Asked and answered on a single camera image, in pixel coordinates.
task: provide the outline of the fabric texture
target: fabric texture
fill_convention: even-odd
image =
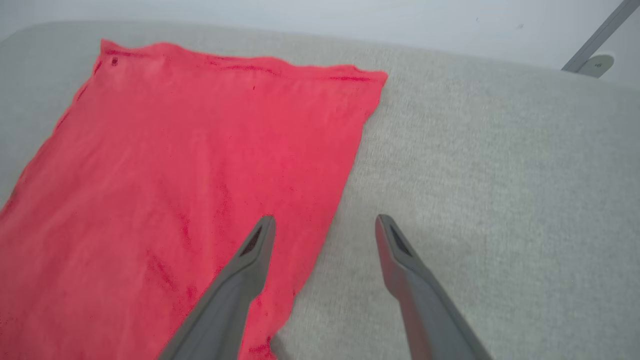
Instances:
[[[640,354],[640,92],[354,40],[46,24],[0,43],[3,200],[91,74],[100,37],[389,73],[314,271],[272,339],[279,360],[410,359],[380,271],[378,213],[394,217],[495,360]]]
[[[103,41],[0,212],[3,353],[154,359],[272,214],[239,358],[274,359],[386,79]]]

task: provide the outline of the metal bar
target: metal bar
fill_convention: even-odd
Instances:
[[[607,41],[609,36],[622,25],[638,6],[640,6],[640,0],[623,0],[562,69],[568,72],[578,72],[591,55],[598,51],[600,46]]]
[[[414,360],[490,360],[431,271],[388,215],[376,219],[385,286],[400,303]]]
[[[251,301],[264,288],[276,222],[263,217],[164,348],[159,360],[236,360]]]

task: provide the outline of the red towel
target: red towel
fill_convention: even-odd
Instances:
[[[0,212],[3,357],[155,358],[273,214],[240,359],[274,359],[386,79],[103,40]]]

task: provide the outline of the white wall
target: white wall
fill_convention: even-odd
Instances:
[[[614,58],[613,67],[600,79],[640,90],[640,8],[631,14],[594,55],[598,54],[610,54]]]
[[[0,0],[0,38],[52,20],[176,20],[391,42],[560,69],[620,3],[621,0]]]

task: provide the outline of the light gray cushion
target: light gray cushion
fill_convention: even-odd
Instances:
[[[0,200],[88,78],[100,37],[385,70],[287,359],[409,359],[374,217],[392,215],[496,359],[640,354],[640,93],[420,49],[158,23],[66,22],[0,43]]]

